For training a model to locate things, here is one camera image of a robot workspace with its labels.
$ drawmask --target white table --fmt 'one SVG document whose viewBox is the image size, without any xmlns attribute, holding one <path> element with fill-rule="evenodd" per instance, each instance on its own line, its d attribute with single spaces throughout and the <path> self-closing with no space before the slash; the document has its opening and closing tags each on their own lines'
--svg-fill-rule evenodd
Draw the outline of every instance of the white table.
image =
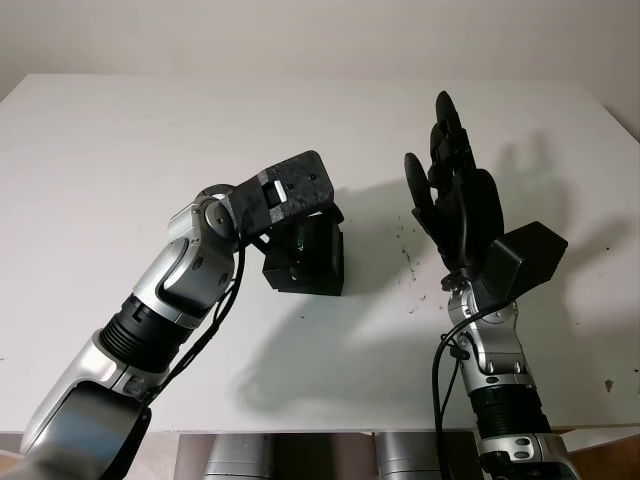
<svg viewBox="0 0 640 480">
<path fill-rule="evenodd" d="M 553 280 L 520 301 L 551 424 L 640 421 L 640 149 L 581 87 L 63 75 L 29 76 L 0 104 L 0 431 L 24 429 L 173 213 L 307 149 L 347 218 L 344 296 L 276 293 L 251 250 L 230 318 L 157 401 L 152 429 L 432 429 L 446 272 L 410 214 L 403 156 L 429 163 L 443 88 L 507 228 L 540 220 L 570 242 Z M 459 382 L 446 425 L 474 423 Z"/>
</svg>

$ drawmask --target wire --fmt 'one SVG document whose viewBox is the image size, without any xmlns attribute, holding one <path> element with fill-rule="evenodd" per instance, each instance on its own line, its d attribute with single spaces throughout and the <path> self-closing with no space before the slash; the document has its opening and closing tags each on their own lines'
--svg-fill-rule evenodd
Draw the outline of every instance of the wire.
<svg viewBox="0 0 640 480">
<path fill-rule="evenodd" d="M 218 299 L 216 304 L 216 308 L 213 312 L 213 317 L 211 320 L 211 325 L 207 330 L 195 341 L 195 343 L 189 348 L 187 353 L 185 353 L 176 366 L 169 372 L 167 378 L 147 397 L 146 405 L 149 406 L 153 400 L 155 400 L 162 391 L 167 388 L 169 383 L 173 381 L 178 375 L 180 375 L 191 362 L 195 360 L 204 347 L 211 341 L 211 339 L 215 336 L 220 328 L 220 325 L 227 317 L 229 312 L 231 311 L 231 307 L 238 296 L 238 292 L 240 291 L 240 284 L 242 283 L 242 276 L 244 274 L 244 264 L 245 264 L 245 244 L 242 240 L 238 241 L 238 268 L 236 269 L 236 276 L 232 280 L 233 284 L 222 294 L 222 296 Z"/>
<path fill-rule="evenodd" d="M 454 376 L 449 383 L 449 391 L 447 392 L 447 398 L 445 399 L 445 403 L 440 407 L 440 360 L 442 359 L 442 353 L 444 349 L 448 346 L 451 346 L 452 341 L 454 341 L 454 337 L 460 333 L 462 330 L 467 328 L 473 322 L 481 319 L 482 317 L 489 315 L 495 311 L 504 308 L 508 305 L 509 302 L 505 302 L 501 305 L 496 305 L 491 309 L 480 310 L 478 313 L 471 315 L 469 318 L 466 318 L 455 327 L 453 327 L 446 335 L 443 335 L 440 340 L 440 344 L 436 349 L 436 353 L 433 356 L 433 365 L 431 367 L 431 389 L 433 391 L 433 415 L 436 424 L 436 445 L 438 448 L 438 463 L 440 464 L 440 475 L 442 480 L 451 480 L 451 475 L 449 472 L 449 461 L 447 459 L 447 450 L 444 444 L 444 429 L 443 429 L 443 419 L 444 419 L 444 407 L 447 406 L 448 397 L 450 394 L 450 390 L 453 388 L 453 382 L 455 381 L 455 372 Z"/>
<path fill-rule="evenodd" d="M 451 396 L 451 390 L 453 390 L 453 385 L 456 383 L 456 377 L 458 376 L 458 370 L 460 369 L 460 364 L 462 362 L 459 359 L 456 359 L 456 365 L 453 367 L 453 373 L 451 374 L 451 380 L 449 380 L 449 388 L 447 388 L 447 394 L 444 396 L 444 402 L 442 402 L 442 407 L 440 407 L 440 416 L 444 418 L 444 411 L 447 409 L 447 403 L 449 403 L 449 396 Z"/>
</svg>

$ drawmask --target white wall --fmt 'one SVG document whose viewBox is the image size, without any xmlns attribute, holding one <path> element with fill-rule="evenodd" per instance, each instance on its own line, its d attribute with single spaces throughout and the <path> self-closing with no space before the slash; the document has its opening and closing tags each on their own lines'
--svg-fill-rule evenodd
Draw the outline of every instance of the white wall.
<svg viewBox="0 0 640 480">
<path fill-rule="evenodd" d="M 27 73 L 554 79 L 640 136 L 638 0 L 3 0 L 0 98 Z"/>
</svg>

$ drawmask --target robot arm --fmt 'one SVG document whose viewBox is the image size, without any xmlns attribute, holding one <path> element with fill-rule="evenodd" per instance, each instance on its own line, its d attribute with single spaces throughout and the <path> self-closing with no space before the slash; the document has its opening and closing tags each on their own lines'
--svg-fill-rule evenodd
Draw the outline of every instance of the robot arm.
<svg viewBox="0 0 640 480">
<path fill-rule="evenodd" d="M 431 131 L 432 165 L 425 174 L 409 153 L 405 171 L 413 214 L 438 246 L 450 274 L 447 335 L 478 419 L 480 463 L 492 478 L 579 479 L 564 443 L 551 433 L 516 334 L 516 298 L 551 279 L 567 242 L 539 222 L 505 234 L 496 184 L 476 168 L 467 132 L 446 92 L 436 101 Z M 432 200 L 431 188 L 437 191 Z M 450 478 L 442 442 L 438 365 L 433 390 L 438 458 Z"/>
<path fill-rule="evenodd" d="M 180 346 L 216 304 L 237 293 L 244 246 L 275 225 L 330 207 L 333 187 L 312 151 L 237 187 L 200 192 L 171 219 L 168 245 L 122 309 L 39 406 L 23 436 L 25 461 L 7 478 L 123 478 L 151 420 L 149 404 L 176 374 L 170 364 Z"/>
</svg>

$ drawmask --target silver arm segment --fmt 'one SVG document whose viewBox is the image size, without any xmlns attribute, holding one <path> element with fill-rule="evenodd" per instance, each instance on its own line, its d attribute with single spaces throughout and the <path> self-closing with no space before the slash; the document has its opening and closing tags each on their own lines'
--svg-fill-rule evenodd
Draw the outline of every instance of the silver arm segment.
<svg viewBox="0 0 640 480">
<path fill-rule="evenodd" d="M 200 325 L 229 285 L 234 269 L 233 224 L 217 199 L 202 196 L 171 219 L 169 237 L 169 244 L 136 284 L 133 295 L 164 319 L 190 331 Z M 86 478 L 98 478 L 142 414 L 145 395 L 168 372 L 168 368 L 147 371 L 123 362 L 105 348 L 100 330 L 95 332 L 34 413 L 22 439 L 22 453 L 39 463 L 47 458 L 49 464 L 55 458 L 78 457 L 88 465 Z M 131 398 L 134 407 L 125 408 L 117 397 L 95 389 L 87 392 L 80 385 L 99 386 L 103 393 Z M 82 441 L 101 434 L 111 442 L 96 446 Z M 50 453 L 43 455 L 43 449 Z M 55 468 L 65 465 L 67 461 Z"/>
<path fill-rule="evenodd" d="M 470 284 L 465 283 L 462 288 L 452 292 L 448 311 L 456 325 L 478 312 Z M 467 395 L 478 415 L 482 437 L 478 443 L 481 463 L 486 467 L 485 470 L 497 470 L 509 464 L 515 469 L 522 467 L 523 470 L 527 469 L 527 465 L 531 465 L 532 470 L 539 465 L 543 466 L 540 468 L 556 465 L 557 477 L 547 475 L 539 478 L 580 480 L 562 438 L 551 433 L 540 409 L 533 376 L 516 334 L 517 319 L 518 308 L 513 302 L 471 323 L 457 337 L 459 348 L 466 352 L 461 355 L 460 369 Z M 504 391 L 493 395 L 489 389 Z M 503 408 L 500 404 L 501 395 L 511 404 Z M 487 406 L 493 409 L 490 413 L 487 413 Z M 486 415 L 495 415 L 497 411 L 502 411 L 502 418 L 494 417 L 485 421 Z M 524 421 L 512 423 L 511 415 Z M 531 431 L 521 431 L 527 427 Z M 504 475 L 496 478 L 511 477 Z"/>
</svg>

